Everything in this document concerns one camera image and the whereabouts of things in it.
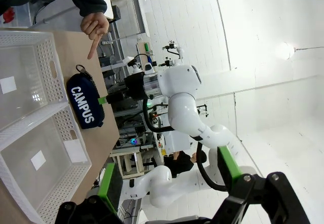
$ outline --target brown tabletop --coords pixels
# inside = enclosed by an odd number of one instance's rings
[[[100,96],[107,95],[98,57],[94,56],[91,60],[87,60],[92,41],[85,34],[79,32],[55,31],[53,34],[64,83],[66,84],[67,80],[77,73],[75,65],[82,64],[92,75]],[[86,197],[119,138],[111,106],[104,104],[103,107],[105,110],[103,126],[101,128],[81,129],[92,166],[72,198],[72,201],[76,204],[81,203]],[[2,197],[0,201],[0,223],[31,223],[11,197],[2,181],[0,181],[0,196]]]

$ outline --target blue light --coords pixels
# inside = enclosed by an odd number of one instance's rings
[[[137,140],[136,139],[131,139],[131,144],[137,144]]]

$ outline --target red object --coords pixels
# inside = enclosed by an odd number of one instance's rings
[[[15,19],[14,8],[10,7],[9,9],[7,9],[3,14],[3,18],[5,20],[4,24],[13,21]]]

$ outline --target screw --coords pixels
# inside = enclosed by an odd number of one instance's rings
[[[66,209],[66,210],[70,210],[70,209],[72,209],[72,206],[69,205],[69,204],[66,204],[66,205],[64,206],[64,209]]]
[[[95,198],[90,198],[89,199],[90,204],[95,204],[96,202],[97,202],[97,200]]]
[[[277,181],[279,179],[279,176],[277,174],[272,175],[272,179]]]
[[[248,176],[248,175],[244,176],[243,179],[244,179],[244,181],[246,181],[246,182],[250,182],[250,181],[251,181],[251,177]]]

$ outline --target human hand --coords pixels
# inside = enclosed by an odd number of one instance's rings
[[[174,152],[173,153],[173,160],[178,159],[178,156],[180,155],[180,152]]]
[[[88,14],[83,18],[80,28],[93,40],[88,59],[91,59],[95,54],[97,46],[103,34],[108,32],[109,22],[102,12]]]

